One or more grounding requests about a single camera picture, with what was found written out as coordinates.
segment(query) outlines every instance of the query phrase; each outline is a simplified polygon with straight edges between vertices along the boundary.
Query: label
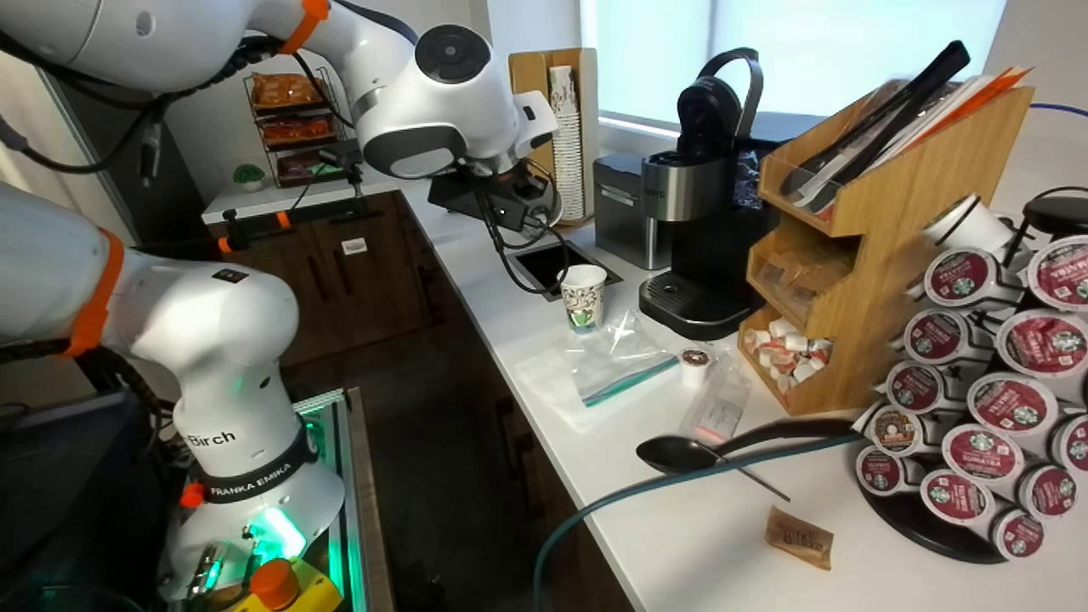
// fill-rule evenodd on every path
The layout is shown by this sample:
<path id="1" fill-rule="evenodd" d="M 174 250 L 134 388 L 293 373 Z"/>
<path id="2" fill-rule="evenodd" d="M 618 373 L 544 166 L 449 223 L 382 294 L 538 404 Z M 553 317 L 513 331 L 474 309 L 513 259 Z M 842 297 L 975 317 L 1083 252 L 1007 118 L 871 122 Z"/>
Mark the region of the label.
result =
<path id="1" fill-rule="evenodd" d="M 1042 466 L 1026 480 L 1023 503 L 1045 517 L 1060 517 L 1077 503 L 1077 482 L 1060 466 Z"/>
<path id="2" fill-rule="evenodd" d="M 943 398 L 943 377 L 921 365 L 900 365 L 890 372 L 887 395 L 895 404 L 924 411 Z"/>
<path id="3" fill-rule="evenodd" d="M 1088 241 L 1045 250 L 1034 263 L 1034 294 L 1050 307 L 1088 307 Z"/>
<path id="4" fill-rule="evenodd" d="M 369 237 L 363 235 L 362 237 L 348 237 L 348 241 L 340 241 L 340 252 L 344 252 L 344 259 L 363 257 L 369 252 Z"/>
<path id="5" fill-rule="evenodd" d="M 1009 360 L 1038 373 L 1063 373 L 1088 356 L 1088 336 L 1074 324 L 1042 309 L 1017 317 L 1004 345 Z"/>
<path id="6" fill-rule="evenodd" d="M 905 482 L 905 470 L 895 456 L 871 445 L 856 456 L 856 480 L 882 496 Z"/>
<path id="7" fill-rule="evenodd" d="M 1060 429 L 1057 456 L 1063 466 L 1088 474 L 1088 419 L 1074 419 Z"/>
<path id="8" fill-rule="evenodd" d="M 961 339 L 961 328 L 944 314 L 921 314 L 918 320 L 912 320 L 912 331 L 908 331 L 912 352 L 924 360 L 951 356 L 960 339 Z"/>
<path id="9" fill-rule="evenodd" d="M 873 436 L 884 453 L 908 453 L 908 450 L 915 450 L 915 438 L 921 432 L 918 432 L 918 419 L 912 411 L 882 409 L 882 414 L 873 419 Z"/>
<path id="10" fill-rule="evenodd" d="M 989 280 L 989 263 L 980 252 L 949 252 L 927 276 L 927 294 L 943 304 L 969 304 Z"/>
<path id="11" fill-rule="evenodd" d="M 1007 480 L 1020 470 L 1020 453 L 994 432 L 965 424 L 949 432 L 944 462 L 972 480 Z"/>
<path id="12" fill-rule="evenodd" d="M 1031 558 L 1045 549 L 1045 525 L 1026 517 L 1023 511 L 1014 511 L 994 528 L 994 546 L 1007 558 Z"/>
<path id="13" fill-rule="evenodd" d="M 951 525 L 980 522 L 989 511 L 986 491 L 951 470 L 924 475 L 921 501 Z"/>
<path id="14" fill-rule="evenodd" d="M 972 414 L 983 424 L 1004 429 L 1004 432 L 1031 432 L 1042 429 L 1050 419 L 1050 402 L 1045 393 L 1031 380 L 1017 377 L 980 377 L 972 385 Z"/>

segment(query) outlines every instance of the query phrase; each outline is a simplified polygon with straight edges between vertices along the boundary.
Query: wooden organizer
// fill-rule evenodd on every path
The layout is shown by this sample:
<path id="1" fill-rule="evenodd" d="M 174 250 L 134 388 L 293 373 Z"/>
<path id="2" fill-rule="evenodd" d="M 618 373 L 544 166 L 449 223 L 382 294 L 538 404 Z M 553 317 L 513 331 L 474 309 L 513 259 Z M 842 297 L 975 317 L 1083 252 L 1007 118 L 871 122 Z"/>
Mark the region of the wooden organizer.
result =
<path id="1" fill-rule="evenodd" d="M 1031 88 L 1004 92 L 842 185 L 827 214 L 796 208 L 780 186 L 802 159 L 859 122 L 873 109 L 871 97 L 765 158 L 759 194 L 781 214 L 774 232 L 747 252 L 747 284 L 765 297 L 765 309 L 747 317 L 742 334 L 786 317 L 805 336 L 833 339 L 830 365 L 791 388 L 780 388 L 745 347 L 786 411 L 864 411 L 878 398 L 873 385 L 895 365 L 890 339 L 918 309 L 908 286 L 935 257 L 921 232 L 969 194 L 994 202 L 1031 97 Z"/>

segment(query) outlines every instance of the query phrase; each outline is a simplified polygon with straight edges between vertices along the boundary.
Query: coffee pod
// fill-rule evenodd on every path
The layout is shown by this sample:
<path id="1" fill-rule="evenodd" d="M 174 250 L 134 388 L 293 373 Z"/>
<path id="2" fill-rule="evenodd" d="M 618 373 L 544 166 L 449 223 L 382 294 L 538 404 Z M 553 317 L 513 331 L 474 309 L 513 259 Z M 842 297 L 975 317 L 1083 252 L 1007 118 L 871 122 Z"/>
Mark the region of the coffee pod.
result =
<path id="1" fill-rule="evenodd" d="M 983 491 L 969 475 L 951 470 L 931 470 L 918 482 L 918 496 L 938 522 L 975 531 L 980 537 L 989 537 L 998 501 L 989 491 Z"/>
<path id="2" fill-rule="evenodd" d="M 943 432 L 938 419 L 897 404 L 873 409 L 867 422 L 867 438 L 887 456 L 943 453 Z"/>
<path id="3" fill-rule="evenodd" d="M 989 360 L 994 339 L 965 314 L 921 309 L 905 328 L 905 352 L 918 365 Z"/>
<path id="4" fill-rule="evenodd" d="M 1046 531 L 1023 508 L 1007 508 L 989 522 L 989 546 L 1007 558 L 1031 558 L 1045 549 Z"/>
<path id="5" fill-rule="evenodd" d="M 1050 460 L 1074 475 L 1088 475 L 1088 414 L 1071 414 L 1050 432 Z"/>
<path id="6" fill-rule="evenodd" d="M 1088 237 L 1071 235 L 1038 250 L 1023 280 L 1045 307 L 1088 317 Z"/>
<path id="7" fill-rule="evenodd" d="M 1060 404 L 1050 388 L 1034 377 L 994 372 L 972 380 L 965 409 L 986 429 L 1004 432 L 1034 456 L 1050 456 L 1050 429 L 1060 419 Z"/>
<path id="8" fill-rule="evenodd" d="M 943 460 L 949 470 L 969 475 L 972 482 L 1007 501 L 1017 501 L 1017 480 L 1026 470 L 1026 460 L 1017 443 L 975 422 L 944 432 Z"/>
<path id="9" fill-rule="evenodd" d="M 921 280 L 924 300 L 943 309 L 1014 309 L 1023 286 L 1004 273 L 994 252 L 943 252 Z"/>
<path id="10" fill-rule="evenodd" d="M 938 367 L 900 360 L 882 385 L 884 398 L 915 414 L 961 409 L 965 385 Z"/>
<path id="11" fill-rule="evenodd" d="M 1077 482 L 1057 462 L 1038 462 L 1017 480 L 1017 503 L 1034 517 L 1063 517 L 1077 508 Z"/>
<path id="12" fill-rule="evenodd" d="M 1071 404 L 1085 404 L 1088 324 L 1055 309 L 1009 317 L 994 339 L 1001 360 Z"/>
<path id="13" fill-rule="evenodd" d="M 685 385 L 688 393 L 703 388 L 709 372 L 712 372 L 712 353 L 709 353 L 709 352 L 685 352 L 685 353 L 681 353 L 681 385 Z"/>
<path id="14" fill-rule="evenodd" d="M 859 491 L 867 491 L 873 496 L 897 496 L 897 495 L 918 491 L 924 466 L 915 460 L 887 456 L 878 445 L 864 445 L 855 456 L 855 475 L 856 475 Z"/>
<path id="15" fill-rule="evenodd" d="M 1014 241 L 1014 227 L 994 218 L 983 199 L 969 194 L 951 212 L 924 227 L 924 237 L 938 250 L 983 250 L 1004 257 Z"/>

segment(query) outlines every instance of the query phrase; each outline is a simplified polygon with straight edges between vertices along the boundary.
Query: black spoon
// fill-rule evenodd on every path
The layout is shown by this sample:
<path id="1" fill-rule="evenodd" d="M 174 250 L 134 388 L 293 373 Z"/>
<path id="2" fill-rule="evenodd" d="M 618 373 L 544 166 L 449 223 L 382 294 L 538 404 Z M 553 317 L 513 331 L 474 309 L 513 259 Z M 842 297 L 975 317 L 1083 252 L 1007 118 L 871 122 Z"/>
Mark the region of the black spoon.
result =
<path id="1" fill-rule="evenodd" d="M 824 436 L 856 436 L 849 419 L 786 419 L 753 429 L 732 443 L 703 445 L 688 436 L 658 436 L 647 438 L 636 453 L 660 474 L 693 474 L 722 462 L 726 456 L 769 443 L 769 438 L 824 438 Z"/>

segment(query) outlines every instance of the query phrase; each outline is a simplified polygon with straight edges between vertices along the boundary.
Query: cabinet door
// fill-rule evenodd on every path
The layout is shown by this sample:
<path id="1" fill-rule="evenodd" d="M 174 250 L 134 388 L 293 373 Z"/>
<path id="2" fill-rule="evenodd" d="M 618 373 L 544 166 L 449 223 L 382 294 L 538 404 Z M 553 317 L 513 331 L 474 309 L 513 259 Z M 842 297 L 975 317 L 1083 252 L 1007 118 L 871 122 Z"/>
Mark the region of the cabinet door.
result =
<path id="1" fill-rule="evenodd" d="M 344 345 L 344 331 L 332 317 L 337 286 L 319 265 L 319 252 L 312 245 L 312 227 L 300 224 L 289 235 L 263 237 L 251 250 L 229 257 L 238 265 L 280 276 L 297 294 L 300 331 L 289 352 L 280 356 L 285 367 L 340 352 Z"/>
<path id="2" fill-rule="evenodd" d="M 355 345 L 389 339 L 430 324 L 398 214 L 398 199 L 369 199 L 369 212 L 315 227 L 324 273 L 337 280 L 337 317 Z"/>

